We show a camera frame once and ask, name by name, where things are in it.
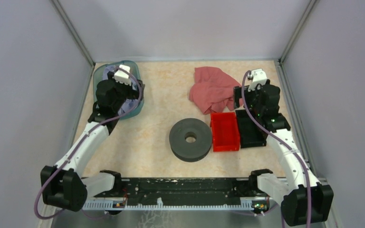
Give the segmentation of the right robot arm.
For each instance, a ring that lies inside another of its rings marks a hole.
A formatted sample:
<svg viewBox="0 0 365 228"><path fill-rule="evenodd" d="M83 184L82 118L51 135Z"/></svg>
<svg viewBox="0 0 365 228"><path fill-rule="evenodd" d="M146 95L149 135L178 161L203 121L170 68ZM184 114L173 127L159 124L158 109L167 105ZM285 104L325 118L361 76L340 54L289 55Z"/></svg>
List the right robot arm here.
<svg viewBox="0 0 365 228"><path fill-rule="evenodd" d="M307 166L296 146L290 124L279 111L280 88L270 84L236 86L233 89L234 106L244 104L244 116L279 159L286 182L272 171L252 171L249 191L255 196L271 196L280 206L284 221L289 226L325 222L330 213L334 192L322 184Z"/></svg>

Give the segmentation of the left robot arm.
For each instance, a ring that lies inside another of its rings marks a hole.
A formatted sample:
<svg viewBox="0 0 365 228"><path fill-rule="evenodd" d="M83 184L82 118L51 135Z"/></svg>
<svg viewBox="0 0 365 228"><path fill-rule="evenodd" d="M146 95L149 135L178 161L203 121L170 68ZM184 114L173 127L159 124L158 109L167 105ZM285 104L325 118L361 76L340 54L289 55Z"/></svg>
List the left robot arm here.
<svg viewBox="0 0 365 228"><path fill-rule="evenodd" d="M121 118L118 112L123 103L127 99L143 100L144 84L139 79L135 83L137 89L114 79L97 84L96 101L82 135L55 165L41 170L42 187L37 201L43 200L46 205L78 212L91 197L104 192L116 197L123 192L118 172L103 170L85 178L82 174L98 147L115 129Z"/></svg>

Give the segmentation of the red plastic bin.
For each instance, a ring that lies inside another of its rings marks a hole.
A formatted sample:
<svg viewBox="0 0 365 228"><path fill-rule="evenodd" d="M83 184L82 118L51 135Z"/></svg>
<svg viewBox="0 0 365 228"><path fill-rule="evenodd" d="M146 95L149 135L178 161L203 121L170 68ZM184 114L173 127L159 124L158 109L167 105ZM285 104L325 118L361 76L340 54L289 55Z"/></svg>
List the red plastic bin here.
<svg viewBox="0 0 365 228"><path fill-rule="evenodd" d="M211 113L210 127L214 152L232 152L240 149L240 133L234 112Z"/></svg>

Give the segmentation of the black cable spool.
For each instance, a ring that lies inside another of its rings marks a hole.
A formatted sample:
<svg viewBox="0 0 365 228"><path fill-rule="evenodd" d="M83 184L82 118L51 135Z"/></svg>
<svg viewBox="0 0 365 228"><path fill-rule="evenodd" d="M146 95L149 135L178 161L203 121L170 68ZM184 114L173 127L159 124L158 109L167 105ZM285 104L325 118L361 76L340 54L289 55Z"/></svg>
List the black cable spool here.
<svg viewBox="0 0 365 228"><path fill-rule="evenodd" d="M202 120L186 118L178 121L169 132L173 154L184 162L197 162L209 153L212 132Z"/></svg>

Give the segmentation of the black plastic bin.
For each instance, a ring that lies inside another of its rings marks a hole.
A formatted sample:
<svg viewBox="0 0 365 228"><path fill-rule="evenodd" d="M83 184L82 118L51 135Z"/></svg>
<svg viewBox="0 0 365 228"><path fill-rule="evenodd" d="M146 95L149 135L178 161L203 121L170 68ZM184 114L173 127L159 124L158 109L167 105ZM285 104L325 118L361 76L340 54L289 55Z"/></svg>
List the black plastic bin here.
<svg viewBox="0 0 365 228"><path fill-rule="evenodd" d="M266 139L246 110L236 110L237 126L240 134L240 147L254 148L266 146Z"/></svg>

